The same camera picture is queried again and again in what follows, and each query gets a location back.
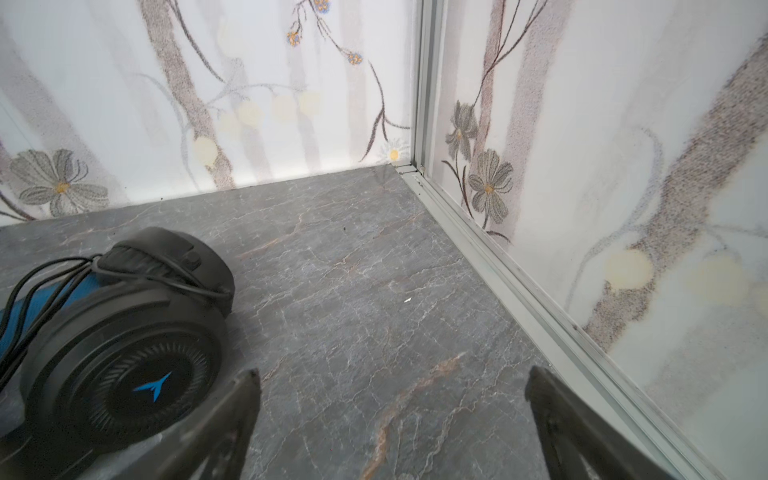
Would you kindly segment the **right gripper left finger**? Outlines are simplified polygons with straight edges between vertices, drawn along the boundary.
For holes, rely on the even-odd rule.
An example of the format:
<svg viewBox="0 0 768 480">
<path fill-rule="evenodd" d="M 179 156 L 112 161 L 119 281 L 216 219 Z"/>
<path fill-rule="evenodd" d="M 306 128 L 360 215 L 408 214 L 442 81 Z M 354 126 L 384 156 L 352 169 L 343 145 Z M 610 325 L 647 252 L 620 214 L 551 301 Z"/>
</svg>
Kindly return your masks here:
<svg viewBox="0 0 768 480">
<path fill-rule="evenodd" d="M 239 479 L 261 408 L 261 377 L 244 370 L 119 479 Z"/>
</svg>

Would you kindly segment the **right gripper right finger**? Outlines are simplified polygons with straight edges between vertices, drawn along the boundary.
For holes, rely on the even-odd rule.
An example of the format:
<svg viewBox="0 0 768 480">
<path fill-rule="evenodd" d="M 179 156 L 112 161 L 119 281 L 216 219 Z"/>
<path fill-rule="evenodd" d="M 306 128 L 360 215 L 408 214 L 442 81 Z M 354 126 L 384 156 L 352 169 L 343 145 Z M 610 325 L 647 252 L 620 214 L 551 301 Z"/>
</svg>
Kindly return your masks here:
<svg viewBox="0 0 768 480">
<path fill-rule="evenodd" d="M 525 398 L 552 479 L 670 479 L 672 476 L 549 370 L 534 366 Z"/>
</svg>

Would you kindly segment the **black blue headphones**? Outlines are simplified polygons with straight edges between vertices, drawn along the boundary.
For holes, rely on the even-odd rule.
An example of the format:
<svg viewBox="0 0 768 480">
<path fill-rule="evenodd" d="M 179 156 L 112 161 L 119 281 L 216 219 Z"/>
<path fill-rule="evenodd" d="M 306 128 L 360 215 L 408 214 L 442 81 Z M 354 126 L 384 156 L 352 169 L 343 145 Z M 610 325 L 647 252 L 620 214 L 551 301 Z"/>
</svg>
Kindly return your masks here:
<svg viewBox="0 0 768 480">
<path fill-rule="evenodd" d="M 183 419 L 215 384 L 234 294 L 210 246 L 161 227 L 33 268 L 1 312 L 1 381 L 24 406 L 2 477 L 73 479 Z"/>
</svg>

